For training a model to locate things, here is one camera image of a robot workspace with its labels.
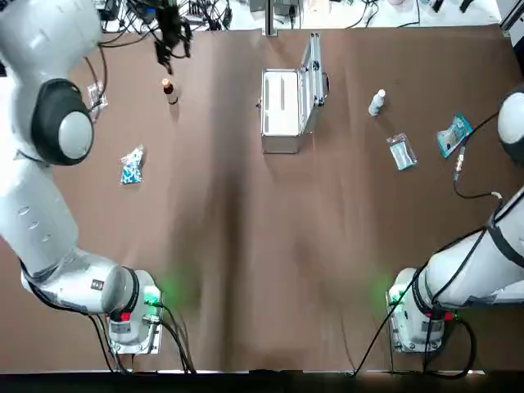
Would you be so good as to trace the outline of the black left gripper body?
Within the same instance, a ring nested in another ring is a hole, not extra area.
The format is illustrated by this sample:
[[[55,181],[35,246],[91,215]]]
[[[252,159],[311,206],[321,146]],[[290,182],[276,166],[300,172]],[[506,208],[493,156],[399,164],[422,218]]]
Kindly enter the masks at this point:
[[[168,47],[175,47],[180,41],[183,21],[177,6],[156,9],[156,19],[162,34],[162,41]]]

